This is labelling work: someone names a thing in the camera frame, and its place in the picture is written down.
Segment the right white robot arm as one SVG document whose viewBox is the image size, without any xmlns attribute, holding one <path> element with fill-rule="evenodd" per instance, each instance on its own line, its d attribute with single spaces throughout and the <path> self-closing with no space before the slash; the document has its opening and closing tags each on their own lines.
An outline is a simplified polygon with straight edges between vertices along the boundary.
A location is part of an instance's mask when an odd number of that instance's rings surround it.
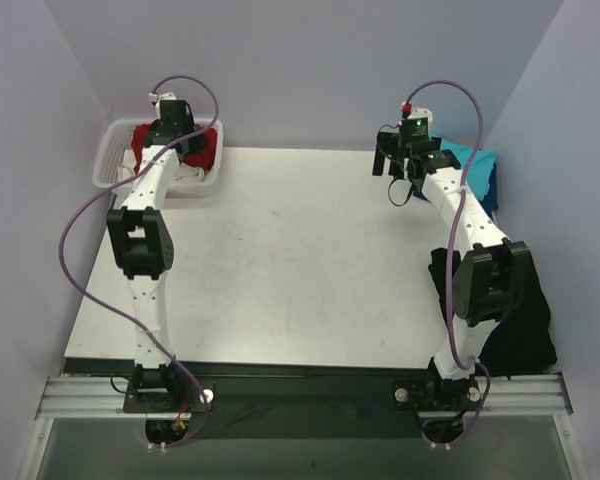
<svg viewBox="0 0 600 480">
<path fill-rule="evenodd" d="M 403 117 L 394 133 L 379 131 L 372 173 L 410 184 L 449 228 L 447 252 L 460 261 L 445 266 L 447 334 L 432 359 L 436 375 L 423 383 L 428 404 L 456 400 L 456 381 L 476 371 L 479 355 L 497 324 L 519 307 L 531 267 L 522 242 L 511 241 L 483 209 L 466 180 L 465 165 L 429 134 L 430 115 Z"/>
</svg>

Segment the dark red t-shirt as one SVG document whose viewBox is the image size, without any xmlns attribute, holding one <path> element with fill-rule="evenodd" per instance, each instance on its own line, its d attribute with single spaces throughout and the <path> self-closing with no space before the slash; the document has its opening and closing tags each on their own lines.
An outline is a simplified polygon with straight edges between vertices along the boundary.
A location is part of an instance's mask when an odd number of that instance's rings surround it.
<svg viewBox="0 0 600 480">
<path fill-rule="evenodd" d="M 141 124 L 133 131 L 131 150 L 135 157 L 135 165 L 133 168 L 135 174 L 140 170 L 142 150 L 144 141 L 149 133 L 149 127 L 149 123 Z M 192 152 L 189 152 L 184 156 L 183 163 L 187 167 L 201 168 L 205 173 L 210 173 L 215 163 L 217 131 L 210 129 L 196 137 L 195 141 L 198 142 L 198 146 L 194 147 Z"/>
</svg>

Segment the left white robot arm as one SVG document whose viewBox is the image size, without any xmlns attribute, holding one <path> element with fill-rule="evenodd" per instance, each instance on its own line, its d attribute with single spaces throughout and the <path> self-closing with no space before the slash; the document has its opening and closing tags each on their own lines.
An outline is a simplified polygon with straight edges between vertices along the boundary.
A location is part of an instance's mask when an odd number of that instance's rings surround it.
<svg viewBox="0 0 600 480">
<path fill-rule="evenodd" d="M 174 244 L 161 208 L 181 160 L 193 151 L 190 139 L 162 152 L 171 141 L 196 130 L 189 104 L 173 94 L 155 102 L 157 119 L 140 141 L 140 169 L 150 170 L 134 180 L 120 207 L 106 218 L 116 265 L 127 279 L 136 329 L 136 355 L 129 397 L 162 412 L 175 409 L 185 398 L 181 375 L 171 358 L 166 313 L 166 280 L 174 262 Z"/>
</svg>

